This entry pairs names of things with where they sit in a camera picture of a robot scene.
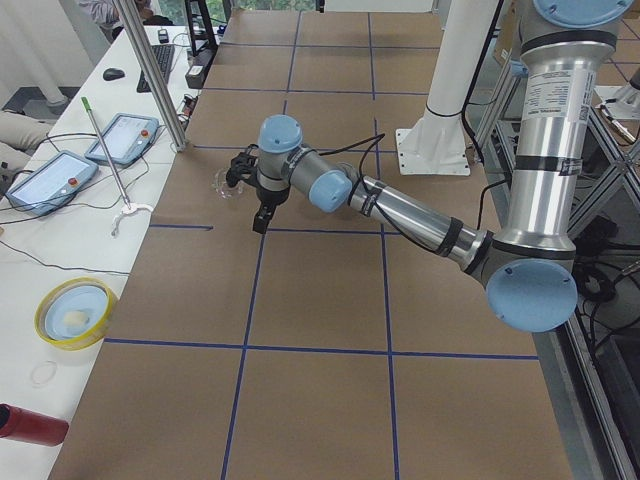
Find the clear glass funnel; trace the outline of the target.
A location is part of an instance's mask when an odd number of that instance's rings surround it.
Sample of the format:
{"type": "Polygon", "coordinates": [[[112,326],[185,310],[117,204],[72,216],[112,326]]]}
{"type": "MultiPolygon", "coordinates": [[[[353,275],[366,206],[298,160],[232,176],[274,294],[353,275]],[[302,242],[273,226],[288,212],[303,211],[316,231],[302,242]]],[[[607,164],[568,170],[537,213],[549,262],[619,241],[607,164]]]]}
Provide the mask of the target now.
{"type": "Polygon", "coordinates": [[[240,197],[244,192],[243,183],[230,186],[226,179],[227,169],[220,169],[213,175],[212,188],[223,199],[229,200],[240,197]]]}

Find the white plastic hook piece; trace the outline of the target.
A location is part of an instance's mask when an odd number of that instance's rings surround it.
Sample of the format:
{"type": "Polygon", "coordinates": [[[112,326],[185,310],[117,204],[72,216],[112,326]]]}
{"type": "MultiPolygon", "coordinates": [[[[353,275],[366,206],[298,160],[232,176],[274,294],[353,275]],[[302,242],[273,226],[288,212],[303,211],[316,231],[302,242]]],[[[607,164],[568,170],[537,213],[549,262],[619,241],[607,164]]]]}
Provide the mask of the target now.
{"type": "Polygon", "coordinates": [[[124,218],[131,217],[136,213],[138,213],[139,211],[152,213],[154,211],[154,208],[150,205],[142,204],[142,203],[135,203],[135,202],[126,203],[113,219],[111,232],[110,232],[111,237],[116,238],[118,236],[119,226],[121,221],[124,218]]]}

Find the far blue teach pendant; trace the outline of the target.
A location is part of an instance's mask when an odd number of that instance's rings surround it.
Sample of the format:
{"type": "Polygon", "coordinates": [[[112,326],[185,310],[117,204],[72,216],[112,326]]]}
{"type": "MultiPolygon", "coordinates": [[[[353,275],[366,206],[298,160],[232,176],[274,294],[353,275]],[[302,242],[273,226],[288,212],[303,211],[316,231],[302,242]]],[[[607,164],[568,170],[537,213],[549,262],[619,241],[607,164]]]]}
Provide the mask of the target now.
{"type": "Polygon", "coordinates": [[[102,131],[113,163],[128,167],[136,162],[155,141],[159,127],[154,117],[116,114],[102,131]]]}

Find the blue teach pendant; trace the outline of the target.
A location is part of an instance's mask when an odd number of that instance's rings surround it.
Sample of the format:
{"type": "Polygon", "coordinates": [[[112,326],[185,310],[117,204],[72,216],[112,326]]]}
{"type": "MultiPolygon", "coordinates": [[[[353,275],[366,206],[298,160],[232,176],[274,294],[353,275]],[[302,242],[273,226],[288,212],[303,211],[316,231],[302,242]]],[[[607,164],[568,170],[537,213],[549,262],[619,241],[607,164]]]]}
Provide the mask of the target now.
{"type": "Polygon", "coordinates": [[[18,210],[46,215],[67,204],[97,171],[95,162],[63,150],[12,186],[6,197],[18,210]]]}
{"type": "Polygon", "coordinates": [[[128,167],[136,162],[155,141],[159,127],[154,117],[116,114],[102,131],[113,163],[128,167]]]}

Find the black computer mouse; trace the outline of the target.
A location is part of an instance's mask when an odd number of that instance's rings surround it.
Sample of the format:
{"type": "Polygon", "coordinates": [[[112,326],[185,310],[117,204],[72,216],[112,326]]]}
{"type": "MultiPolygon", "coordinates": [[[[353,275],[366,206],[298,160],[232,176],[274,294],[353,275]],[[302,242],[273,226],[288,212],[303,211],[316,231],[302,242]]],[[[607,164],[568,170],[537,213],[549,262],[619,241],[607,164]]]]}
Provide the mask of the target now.
{"type": "Polygon", "coordinates": [[[125,72],[118,68],[107,68],[103,71],[102,78],[104,81],[115,81],[126,76],[125,72]]]}

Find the yellow tape roll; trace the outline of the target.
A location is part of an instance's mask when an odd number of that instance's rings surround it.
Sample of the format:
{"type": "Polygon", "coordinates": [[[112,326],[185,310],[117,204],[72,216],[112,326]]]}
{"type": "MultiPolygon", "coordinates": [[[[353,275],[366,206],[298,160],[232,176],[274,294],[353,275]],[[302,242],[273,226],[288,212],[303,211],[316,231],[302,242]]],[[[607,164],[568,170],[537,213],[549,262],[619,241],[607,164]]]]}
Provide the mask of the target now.
{"type": "Polygon", "coordinates": [[[71,279],[42,299],[34,328],[56,348],[81,350],[104,338],[117,302],[117,295],[104,282],[90,277],[71,279]]]}

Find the metal rod green tip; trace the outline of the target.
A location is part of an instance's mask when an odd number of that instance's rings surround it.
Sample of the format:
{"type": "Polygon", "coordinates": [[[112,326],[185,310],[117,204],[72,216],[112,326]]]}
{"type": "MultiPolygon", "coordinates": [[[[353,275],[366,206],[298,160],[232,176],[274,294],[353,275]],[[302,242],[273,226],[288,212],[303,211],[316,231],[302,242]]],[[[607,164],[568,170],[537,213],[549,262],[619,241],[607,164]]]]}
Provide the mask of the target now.
{"type": "Polygon", "coordinates": [[[112,172],[112,174],[113,174],[113,176],[115,178],[116,185],[117,185],[117,188],[119,190],[120,196],[121,196],[121,198],[122,198],[122,200],[124,202],[124,206],[121,209],[121,213],[123,213],[123,214],[127,213],[130,210],[130,207],[131,207],[131,201],[129,199],[129,196],[128,196],[127,192],[126,192],[124,184],[122,183],[120,175],[119,175],[119,173],[118,173],[118,171],[117,171],[117,169],[115,167],[115,164],[113,162],[111,154],[110,154],[110,152],[108,150],[107,144],[106,144],[106,142],[104,140],[104,136],[101,133],[100,127],[98,126],[98,123],[97,123],[97,121],[95,119],[95,116],[94,116],[94,114],[92,112],[92,109],[91,109],[91,106],[90,106],[90,103],[89,103],[88,99],[85,96],[81,96],[81,102],[82,102],[82,104],[84,106],[84,109],[85,109],[85,111],[86,111],[86,113],[87,113],[87,115],[88,115],[88,117],[90,119],[90,122],[91,122],[91,124],[92,124],[92,126],[93,126],[93,128],[95,130],[95,134],[97,136],[98,142],[99,142],[99,144],[100,144],[100,146],[101,146],[101,148],[102,148],[102,150],[104,152],[104,155],[105,155],[105,157],[107,159],[107,163],[108,163],[108,165],[109,165],[109,167],[111,169],[111,172],[112,172]]]}

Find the near blue teach pendant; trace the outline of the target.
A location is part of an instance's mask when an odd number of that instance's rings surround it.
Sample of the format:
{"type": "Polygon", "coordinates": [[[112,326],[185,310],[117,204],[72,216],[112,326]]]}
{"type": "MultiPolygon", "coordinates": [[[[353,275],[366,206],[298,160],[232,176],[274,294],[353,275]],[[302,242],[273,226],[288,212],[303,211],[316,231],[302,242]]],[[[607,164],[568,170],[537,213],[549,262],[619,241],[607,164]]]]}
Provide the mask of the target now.
{"type": "Polygon", "coordinates": [[[12,186],[6,197],[18,210],[46,215],[67,204],[97,171],[95,162],[63,150],[12,186]]]}

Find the red bottle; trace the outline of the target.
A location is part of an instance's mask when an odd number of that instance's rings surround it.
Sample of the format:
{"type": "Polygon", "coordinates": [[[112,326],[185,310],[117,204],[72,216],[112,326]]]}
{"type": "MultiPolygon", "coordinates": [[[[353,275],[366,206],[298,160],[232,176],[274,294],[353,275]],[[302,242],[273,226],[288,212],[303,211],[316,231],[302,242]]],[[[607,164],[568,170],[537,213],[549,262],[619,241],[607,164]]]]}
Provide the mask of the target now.
{"type": "Polygon", "coordinates": [[[69,429],[66,420],[20,407],[1,405],[1,437],[44,446],[61,444],[69,429]]]}

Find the aluminium frame post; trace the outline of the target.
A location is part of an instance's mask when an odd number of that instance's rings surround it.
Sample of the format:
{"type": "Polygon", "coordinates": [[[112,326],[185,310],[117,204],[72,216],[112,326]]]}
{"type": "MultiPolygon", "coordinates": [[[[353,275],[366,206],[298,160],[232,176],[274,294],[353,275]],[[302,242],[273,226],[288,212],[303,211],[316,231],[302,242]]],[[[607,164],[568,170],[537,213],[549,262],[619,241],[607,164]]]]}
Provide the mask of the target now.
{"type": "Polygon", "coordinates": [[[185,132],[179,121],[178,114],[174,108],[156,57],[152,51],[144,25],[139,18],[135,2],[130,0],[115,0],[114,5],[118,10],[140,68],[150,85],[151,93],[166,129],[170,134],[173,146],[177,152],[184,151],[187,146],[185,132]]]}

